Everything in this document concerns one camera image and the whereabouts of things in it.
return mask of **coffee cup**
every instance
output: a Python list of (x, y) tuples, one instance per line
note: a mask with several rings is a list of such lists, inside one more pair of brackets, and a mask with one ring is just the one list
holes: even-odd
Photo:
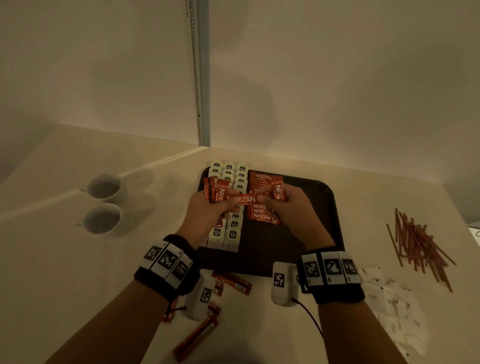
[(113, 236), (123, 222), (122, 215), (120, 207), (107, 202), (92, 208), (83, 220), (75, 223), (75, 226), (83, 227), (94, 235)]
[(119, 204), (127, 198), (127, 186), (123, 179), (112, 173), (103, 173), (93, 178), (87, 186), (79, 188), (99, 202)]

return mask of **table surface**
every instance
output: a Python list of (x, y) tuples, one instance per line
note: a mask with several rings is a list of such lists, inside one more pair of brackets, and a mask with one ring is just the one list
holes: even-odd
[[(41, 363), (132, 279), (153, 239), (175, 231), (203, 169), (213, 159), (244, 162), (328, 184), (345, 248), (360, 267), (380, 266), (412, 289), (430, 328), (427, 355), (413, 363), (476, 363), (480, 357), (480, 249), (444, 188), (432, 182), (231, 150), (59, 126), (0, 186), (0, 362)], [(124, 235), (106, 240), (74, 226), (95, 206), (78, 191), (96, 175), (124, 176)], [(385, 223), (394, 209), (428, 224), (456, 262), (455, 293), (431, 274), (401, 268)], [(187, 363), (235, 358), (260, 363), (326, 363), (321, 337), (301, 307), (270, 299), (270, 279), (246, 276), (250, 296), (226, 286), (220, 325)], [(312, 297), (300, 300), (318, 318)], [(171, 350), (196, 322), (161, 324), (144, 363), (173, 362)]]

